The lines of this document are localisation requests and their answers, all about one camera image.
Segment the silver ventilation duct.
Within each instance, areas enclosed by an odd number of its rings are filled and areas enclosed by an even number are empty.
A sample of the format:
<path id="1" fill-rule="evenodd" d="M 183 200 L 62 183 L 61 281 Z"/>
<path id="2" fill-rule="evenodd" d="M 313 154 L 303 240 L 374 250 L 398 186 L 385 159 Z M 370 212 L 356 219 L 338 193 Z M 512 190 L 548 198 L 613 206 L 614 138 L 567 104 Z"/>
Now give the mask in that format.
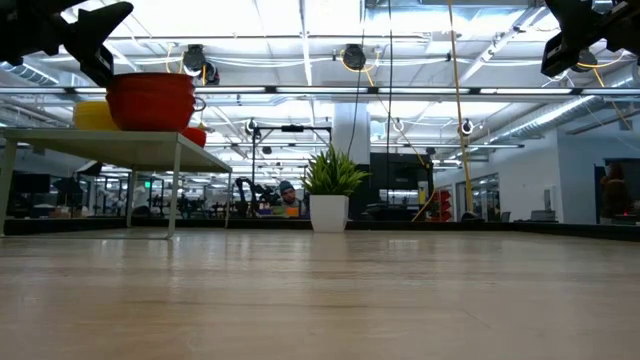
<path id="1" fill-rule="evenodd" d="M 583 115 L 587 109 L 601 108 L 605 104 L 605 98 L 619 95 L 619 90 L 622 90 L 622 95 L 627 89 L 640 91 L 640 65 L 634 63 L 625 66 L 602 77 L 602 80 L 605 84 L 604 88 L 595 81 L 594 85 L 598 86 L 596 90 L 583 89 L 579 95 L 570 100 L 545 105 L 529 112 L 501 128 L 489 142 L 496 143 L 506 141 L 508 138 L 524 138 L 541 134 Z"/>

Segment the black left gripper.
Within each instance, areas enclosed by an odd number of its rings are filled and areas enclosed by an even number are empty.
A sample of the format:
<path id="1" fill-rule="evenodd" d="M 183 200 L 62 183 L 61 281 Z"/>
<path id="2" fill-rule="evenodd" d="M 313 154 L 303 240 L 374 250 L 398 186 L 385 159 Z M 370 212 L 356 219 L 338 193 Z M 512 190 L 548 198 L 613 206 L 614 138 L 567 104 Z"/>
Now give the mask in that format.
<path id="1" fill-rule="evenodd" d="M 74 5 L 75 0 L 0 0 L 0 62 L 19 66 L 26 55 L 57 55 L 67 30 L 63 44 L 68 51 L 93 51 L 78 58 L 81 71 L 107 87 L 114 78 L 114 58 L 102 44 L 134 6 L 118 2 L 79 9 L 77 21 L 68 25 L 60 13 Z"/>

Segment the red plastic mini bowl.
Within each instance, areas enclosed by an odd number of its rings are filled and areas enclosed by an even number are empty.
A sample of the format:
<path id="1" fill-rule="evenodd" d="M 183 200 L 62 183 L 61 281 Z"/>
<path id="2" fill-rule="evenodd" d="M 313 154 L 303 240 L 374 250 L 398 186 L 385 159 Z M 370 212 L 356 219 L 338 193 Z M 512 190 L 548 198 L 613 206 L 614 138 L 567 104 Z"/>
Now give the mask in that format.
<path id="1" fill-rule="evenodd" d="M 207 132 L 201 128 L 188 127 L 181 132 L 181 135 L 201 148 L 204 148 L 206 145 Z"/>
<path id="2" fill-rule="evenodd" d="M 196 103 L 190 93 L 113 91 L 106 95 L 113 122 L 122 131 L 182 132 Z"/>
<path id="3" fill-rule="evenodd" d="M 107 91 L 116 90 L 159 90 L 182 91 L 193 94 L 193 78 L 185 74 L 140 72 L 115 75 Z"/>

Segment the black background gantry frame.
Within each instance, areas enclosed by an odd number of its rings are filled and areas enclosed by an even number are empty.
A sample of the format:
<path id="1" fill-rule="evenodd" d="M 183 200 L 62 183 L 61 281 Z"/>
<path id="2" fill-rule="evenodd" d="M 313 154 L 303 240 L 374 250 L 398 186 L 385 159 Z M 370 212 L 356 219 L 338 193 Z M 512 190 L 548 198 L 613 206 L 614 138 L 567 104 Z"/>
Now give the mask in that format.
<path id="1" fill-rule="evenodd" d="M 297 142 L 288 142 L 288 143 L 283 143 L 283 144 L 276 144 L 276 143 L 264 143 L 264 140 L 266 140 L 269 135 L 271 133 L 273 133 L 274 131 L 278 131 L 278 132 L 282 132 L 282 133 L 303 133 L 305 131 L 310 131 L 312 132 L 317 139 L 320 140 L 320 142 L 316 142 L 314 140 L 314 142 L 312 143 L 308 143 L 306 145 L 302 144 L 302 143 L 297 143 Z M 321 137 L 321 135 L 319 135 L 318 131 L 326 131 L 328 132 L 328 140 L 324 139 Z M 256 173 L 256 150 L 258 147 L 278 147 L 278 148 L 294 148 L 294 147 L 309 147 L 309 148 L 318 148 L 318 147 L 324 147 L 324 148 L 329 148 L 331 145 L 331 141 L 332 141 L 332 127 L 317 127 L 317 126 L 304 126 L 304 125 L 296 125 L 296 124 L 291 124 L 291 125 L 281 125 L 281 126 L 258 126 L 254 129 L 253 134 L 251 135 L 251 179 L 247 180 L 247 184 L 248 187 L 250 189 L 251 192 L 251 204 L 252 206 L 258 203 L 258 197 L 256 196 L 258 194 L 258 190 L 262 189 L 258 189 L 256 187 L 256 183 L 255 183 L 255 173 Z M 241 179 L 237 179 L 238 181 L 236 186 L 238 187 L 238 190 L 240 192 L 240 197 L 241 200 L 245 199 L 244 197 L 244 190 L 240 190 L 241 185 L 240 185 L 240 180 Z M 279 195 L 279 190 L 278 190 L 278 186 L 281 183 L 281 181 L 277 180 L 277 186 L 275 188 L 275 195 Z M 271 200 L 275 199 L 275 195 L 268 195 L 266 197 L 266 201 L 268 204 L 271 204 Z"/>

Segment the long ceiling light strip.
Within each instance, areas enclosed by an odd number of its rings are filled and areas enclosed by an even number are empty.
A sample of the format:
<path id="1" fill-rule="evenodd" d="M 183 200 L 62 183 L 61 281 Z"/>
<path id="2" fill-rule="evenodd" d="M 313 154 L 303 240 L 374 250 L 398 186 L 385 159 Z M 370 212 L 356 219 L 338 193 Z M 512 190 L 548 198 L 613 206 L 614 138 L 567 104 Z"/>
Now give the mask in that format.
<path id="1" fill-rule="evenodd" d="M 516 87 L 329 87 L 329 86 L 199 86 L 196 94 L 286 95 L 487 95 L 487 96 L 639 96 L 640 88 L 516 88 Z"/>

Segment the pale green perforated rack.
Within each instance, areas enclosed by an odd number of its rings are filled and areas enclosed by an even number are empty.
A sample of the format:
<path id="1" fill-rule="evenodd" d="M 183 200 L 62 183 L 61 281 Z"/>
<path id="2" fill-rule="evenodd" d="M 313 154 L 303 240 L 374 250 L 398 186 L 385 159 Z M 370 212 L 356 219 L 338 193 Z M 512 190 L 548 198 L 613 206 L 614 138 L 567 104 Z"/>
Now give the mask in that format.
<path id="1" fill-rule="evenodd" d="M 5 139 L 0 170 L 0 238 L 5 236 L 9 192 L 20 143 L 129 169 L 128 228 L 132 226 L 133 187 L 139 172 L 170 171 L 173 182 L 179 180 L 181 172 L 232 173 L 225 162 L 177 132 L 4 128 L 0 136 Z"/>

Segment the black aluminium table frame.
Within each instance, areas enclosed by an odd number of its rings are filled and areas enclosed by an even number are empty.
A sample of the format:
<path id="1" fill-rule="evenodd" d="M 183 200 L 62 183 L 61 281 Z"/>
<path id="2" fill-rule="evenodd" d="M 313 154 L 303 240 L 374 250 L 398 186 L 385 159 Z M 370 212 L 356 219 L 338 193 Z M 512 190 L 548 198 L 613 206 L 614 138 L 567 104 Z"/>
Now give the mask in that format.
<path id="1" fill-rule="evenodd" d="M 311 222 L 302 219 L 179 219 L 178 228 L 228 228 L 251 230 L 310 230 Z M 126 219 L 9 219 L 5 222 L 7 235 L 34 235 L 46 233 L 123 229 Z M 535 234 L 583 237 L 640 243 L 640 226 L 585 225 L 544 222 L 400 222 L 350 221 L 349 231 L 432 231 L 432 232 L 526 232 Z"/>

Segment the black cabinet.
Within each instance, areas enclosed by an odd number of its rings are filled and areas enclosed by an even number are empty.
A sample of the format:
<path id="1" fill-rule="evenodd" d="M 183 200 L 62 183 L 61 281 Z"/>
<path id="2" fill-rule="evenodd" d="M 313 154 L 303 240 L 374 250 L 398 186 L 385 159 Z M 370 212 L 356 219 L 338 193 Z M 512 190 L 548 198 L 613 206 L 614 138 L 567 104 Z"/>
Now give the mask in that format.
<path id="1" fill-rule="evenodd" d="M 374 220 L 416 221 L 434 191 L 434 164 L 429 155 L 372 153 L 370 186 L 378 198 L 367 206 Z"/>

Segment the person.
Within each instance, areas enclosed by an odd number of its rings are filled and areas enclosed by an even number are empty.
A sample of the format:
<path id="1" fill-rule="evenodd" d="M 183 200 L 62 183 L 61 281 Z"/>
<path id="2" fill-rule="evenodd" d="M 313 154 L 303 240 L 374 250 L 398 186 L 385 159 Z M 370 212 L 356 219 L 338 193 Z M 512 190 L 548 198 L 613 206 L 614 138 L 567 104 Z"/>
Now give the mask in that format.
<path id="1" fill-rule="evenodd" d="M 278 190 L 281 197 L 281 207 L 287 217 L 302 217 L 306 215 L 306 206 L 298 198 L 294 186 L 289 181 L 282 181 L 278 186 Z"/>

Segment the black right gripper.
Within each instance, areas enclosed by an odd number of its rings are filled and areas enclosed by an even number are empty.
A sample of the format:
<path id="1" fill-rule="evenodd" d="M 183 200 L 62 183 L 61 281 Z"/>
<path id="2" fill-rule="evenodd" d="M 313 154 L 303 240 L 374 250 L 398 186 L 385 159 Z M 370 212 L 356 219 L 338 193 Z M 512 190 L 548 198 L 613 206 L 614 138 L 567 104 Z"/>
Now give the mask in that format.
<path id="1" fill-rule="evenodd" d="M 541 73 L 555 77 L 576 64 L 581 50 L 591 44 L 583 37 L 603 37 L 611 52 L 625 50 L 640 63 L 640 0 L 612 0 L 613 7 L 603 15 L 592 8 L 593 0 L 545 0 L 558 21 L 560 33 L 545 45 Z"/>

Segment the green plant in white pot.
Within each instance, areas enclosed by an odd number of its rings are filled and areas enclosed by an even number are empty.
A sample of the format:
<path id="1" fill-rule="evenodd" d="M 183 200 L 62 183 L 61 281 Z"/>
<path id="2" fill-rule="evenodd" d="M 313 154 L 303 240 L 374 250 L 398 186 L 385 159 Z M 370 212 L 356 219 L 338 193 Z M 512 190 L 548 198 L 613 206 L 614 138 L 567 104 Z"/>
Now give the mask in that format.
<path id="1" fill-rule="evenodd" d="M 368 176 L 346 153 L 333 146 L 311 157 L 302 183 L 309 193 L 309 216 L 315 232 L 345 230 L 349 197 Z"/>

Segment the red storage bins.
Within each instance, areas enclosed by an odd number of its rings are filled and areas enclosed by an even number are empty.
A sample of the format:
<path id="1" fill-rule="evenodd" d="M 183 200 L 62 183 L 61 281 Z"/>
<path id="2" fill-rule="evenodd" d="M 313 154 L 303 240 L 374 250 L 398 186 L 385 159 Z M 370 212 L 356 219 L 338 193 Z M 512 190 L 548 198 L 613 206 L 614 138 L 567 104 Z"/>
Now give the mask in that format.
<path id="1" fill-rule="evenodd" d="M 453 219 L 451 204 L 451 192 L 449 190 L 436 190 L 432 199 L 432 207 L 429 212 L 431 222 L 445 223 Z"/>

